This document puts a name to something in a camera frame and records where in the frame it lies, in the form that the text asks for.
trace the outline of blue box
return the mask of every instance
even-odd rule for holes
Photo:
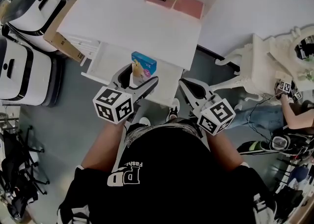
[[[149,80],[157,69],[157,62],[139,52],[133,52],[133,82],[135,85],[141,85]]]

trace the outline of black t-shirt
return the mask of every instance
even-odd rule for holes
[[[271,223],[275,208],[252,168],[225,172],[197,137],[164,127],[127,146],[113,173],[77,168],[58,223]]]

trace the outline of mirror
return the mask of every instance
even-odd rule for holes
[[[314,63],[314,35],[303,39],[294,50],[299,59]]]

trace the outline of pink mat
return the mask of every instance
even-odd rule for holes
[[[147,2],[153,3],[153,4],[157,4],[163,7],[166,7],[168,9],[170,9],[173,6],[173,3],[176,0],[166,0],[166,1],[162,1],[162,0],[145,0]]]
[[[177,0],[174,9],[200,19],[203,11],[203,3],[199,0]]]

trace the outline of white shoe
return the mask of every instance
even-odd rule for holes
[[[178,100],[178,98],[175,98],[173,100],[172,107],[169,108],[169,114],[167,116],[167,121],[170,120],[171,115],[175,115],[176,117],[178,117],[179,111],[180,111],[180,101]]]
[[[236,111],[236,110],[239,110],[239,111],[241,111],[242,110],[242,104],[237,104],[236,106],[235,106],[235,108],[234,108],[234,111]]]
[[[150,120],[147,118],[147,117],[142,117],[140,120],[139,120],[139,123],[140,124],[145,124],[147,126],[151,126],[151,122]]]

